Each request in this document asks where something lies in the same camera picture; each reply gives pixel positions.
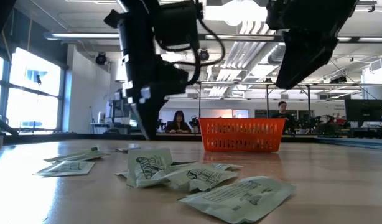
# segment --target wooden table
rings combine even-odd
[[[223,223],[176,200],[165,187],[133,189],[113,175],[126,169],[127,154],[112,152],[86,176],[32,175],[42,159],[126,141],[65,141],[0,149],[2,223]],[[324,144],[282,144],[272,154],[204,152],[200,142],[137,142],[168,147],[175,161],[244,166],[240,178],[265,175],[295,185],[296,193],[260,223],[382,223],[382,151]]]

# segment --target orange basket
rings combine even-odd
[[[285,119],[200,118],[206,151],[276,152]]]

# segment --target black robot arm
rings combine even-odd
[[[276,85],[290,89],[327,64],[359,0],[268,0],[266,23],[283,32],[286,51]]]
[[[221,62],[223,43],[202,21],[202,5],[196,0],[159,5],[157,0],[117,0],[125,13],[112,11],[105,22],[119,31],[122,64],[127,79],[123,98],[128,99],[133,113],[147,139],[156,136],[159,110],[167,95],[185,93],[187,85],[196,83],[202,66]],[[286,53],[277,79],[279,88],[292,88],[312,72],[328,63],[335,49],[337,35],[353,14],[358,0],[268,0],[266,23],[272,30],[284,32]],[[201,63],[198,55],[197,21],[221,45],[221,57]],[[154,40],[166,51],[191,50],[195,62],[193,77],[163,61],[156,54]]]
[[[159,110],[166,103],[167,95],[185,93],[187,85],[199,79],[201,64],[198,49],[197,20],[203,27],[202,5],[194,1],[182,1],[160,6],[157,0],[118,0],[125,13],[114,10],[105,23],[118,29],[122,52],[122,64],[127,79],[123,83],[123,98],[128,99],[132,112],[147,139],[156,136]],[[172,52],[191,50],[195,62],[175,62],[195,66],[193,77],[174,67],[175,63],[163,61],[156,54],[154,39],[159,47]],[[225,56],[223,44],[221,61]]]

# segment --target desk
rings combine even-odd
[[[350,138],[382,139],[382,128],[350,128]]]
[[[108,128],[118,128],[118,129],[123,129],[124,130],[124,133],[123,134],[130,134],[131,132],[131,126],[128,125],[128,124],[101,124],[101,123],[90,123],[91,125],[91,130],[90,130],[90,134],[98,134],[98,133],[95,133],[95,128],[105,128],[105,131],[108,130]]]
[[[165,187],[133,189],[113,175],[127,154],[112,152],[86,176],[31,175],[48,157],[98,146],[136,143],[167,147],[175,161],[244,166],[239,178],[265,175],[296,186],[293,197],[259,224],[382,224],[382,150],[326,144],[282,143],[272,154],[204,152],[201,142],[76,140],[25,144],[0,150],[0,224],[224,223],[177,202],[186,194]]]

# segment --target computer monitor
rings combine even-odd
[[[382,122],[382,100],[345,100],[347,121]]]
[[[113,100],[111,102],[111,116],[115,118],[128,118],[129,114],[129,106],[125,100]]]

